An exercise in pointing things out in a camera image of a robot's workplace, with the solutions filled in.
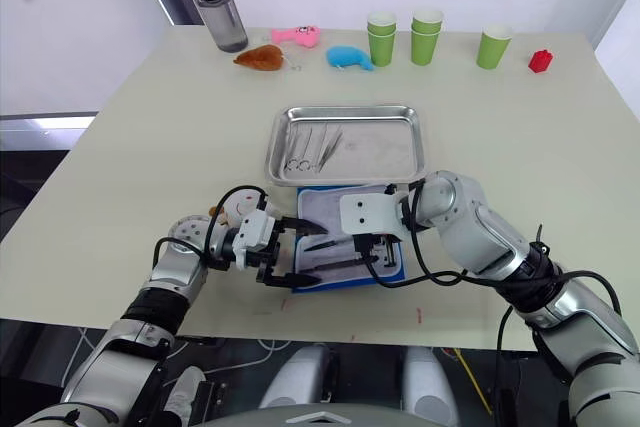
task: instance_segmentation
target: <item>paper cup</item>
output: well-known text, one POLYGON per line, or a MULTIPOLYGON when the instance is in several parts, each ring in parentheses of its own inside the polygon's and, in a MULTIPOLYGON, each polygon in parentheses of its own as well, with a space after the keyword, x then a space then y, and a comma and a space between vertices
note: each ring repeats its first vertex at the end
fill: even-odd
POLYGON ((433 58, 440 32, 422 34, 411 30, 411 62, 417 65, 427 65, 433 58))
POLYGON ((384 67, 391 63, 395 38, 395 31, 386 35, 375 35, 369 32, 369 53, 373 65, 384 67))
POLYGON ((480 38, 476 64, 483 69, 495 69, 512 37, 513 29, 508 25, 495 24, 485 27, 480 38))
POLYGON ((396 14, 371 12, 367 17, 367 30, 373 35, 390 35, 396 31, 396 14))
POLYGON ((436 9, 419 9, 413 13, 411 30, 420 34, 436 34, 442 28, 444 14, 436 9))

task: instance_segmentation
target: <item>red toy block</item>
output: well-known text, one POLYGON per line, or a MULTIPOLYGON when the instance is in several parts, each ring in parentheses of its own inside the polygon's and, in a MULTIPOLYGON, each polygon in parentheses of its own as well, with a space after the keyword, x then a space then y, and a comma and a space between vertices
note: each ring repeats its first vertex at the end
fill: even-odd
POLYGON ((549 67, 551 59, 553 59, 553 54, 551 52, 548 52, 547 50, 539 50, 533 54, 533 57, 531 57, 529 68, 536 74, 544 72, 547 70, 547 67, 549 67))

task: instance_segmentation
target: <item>plastic bottle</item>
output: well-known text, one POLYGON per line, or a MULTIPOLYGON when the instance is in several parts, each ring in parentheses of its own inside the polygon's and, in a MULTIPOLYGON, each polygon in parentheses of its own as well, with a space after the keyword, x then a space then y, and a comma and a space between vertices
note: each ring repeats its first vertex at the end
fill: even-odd
POLYGON ((239 52, 249 40, 233 0, 194 0, 220 50, 239 52))

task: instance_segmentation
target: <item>blue plush toy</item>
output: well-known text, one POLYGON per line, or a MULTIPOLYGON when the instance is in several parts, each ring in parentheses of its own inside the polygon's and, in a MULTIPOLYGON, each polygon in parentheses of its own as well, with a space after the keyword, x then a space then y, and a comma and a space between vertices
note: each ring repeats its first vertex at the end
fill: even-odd
POLYGON ((337 45, 327 50, 327 62, 334 67, 359 65, 365 70, 373 70, 373 64, 367 54, 347 45, 337 45))

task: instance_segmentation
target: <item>stainless steel tray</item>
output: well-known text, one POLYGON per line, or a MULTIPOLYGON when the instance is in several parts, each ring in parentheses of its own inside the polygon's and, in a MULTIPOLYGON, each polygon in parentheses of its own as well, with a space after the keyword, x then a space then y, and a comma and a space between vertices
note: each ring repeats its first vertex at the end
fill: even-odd
POLYGON ((404 105, 286 109, 273 124, 265 165, 269 180, 293 186, 408 183, 425 169, 418 114, 404 105), (338 129, 340 141, 318 170, 338 129))

